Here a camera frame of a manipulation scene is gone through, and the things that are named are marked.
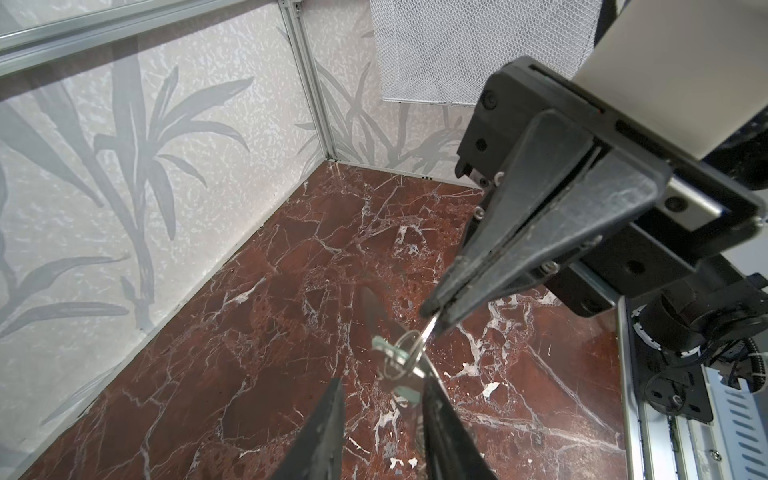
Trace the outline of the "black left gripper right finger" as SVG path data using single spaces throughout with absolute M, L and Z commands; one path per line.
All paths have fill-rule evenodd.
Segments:
M 428 479 L 496 479 L 433 377 L 424 382 L 422 418 Z

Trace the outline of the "key with light tag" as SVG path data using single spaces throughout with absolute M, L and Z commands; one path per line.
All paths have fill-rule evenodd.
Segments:
M 396 340 L 390 341 L 382 335 L 375 335 L 371 341 L 384 388 L 392 394 L 398 405 L 406 408 L 415 407 L 422 400 L 426 374 L 419 365 L 422 357 L 416 350 L 419 338 L 419 331 L 410 330 Z

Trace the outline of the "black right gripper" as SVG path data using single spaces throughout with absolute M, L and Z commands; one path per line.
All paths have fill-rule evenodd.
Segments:
M 541 285 L 595 316 L 610 306 L 569 271 L 576 262 L 640 297 L 752 238 L 765 211 L 737 181 L 529 57 L 488 78 L 458 155 L 457 175 L 485 194 L 420 307 L 438 333 Z

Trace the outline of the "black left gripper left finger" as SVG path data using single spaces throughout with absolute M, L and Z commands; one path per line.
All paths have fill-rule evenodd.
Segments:
M 333 378 L 272 479 L 340 479 L 345 392 Z

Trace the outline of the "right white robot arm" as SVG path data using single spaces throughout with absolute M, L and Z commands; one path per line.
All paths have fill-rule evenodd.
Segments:
M 421 306 L 427 335 L 538 285 L 582 317 L 634 300 L 639 396 L 711 421 L 703 367 L 767 327 L 765 277 L 724 257 L 764 202 L 530 57 L 487 79 L 458 157 L 485 194 Z

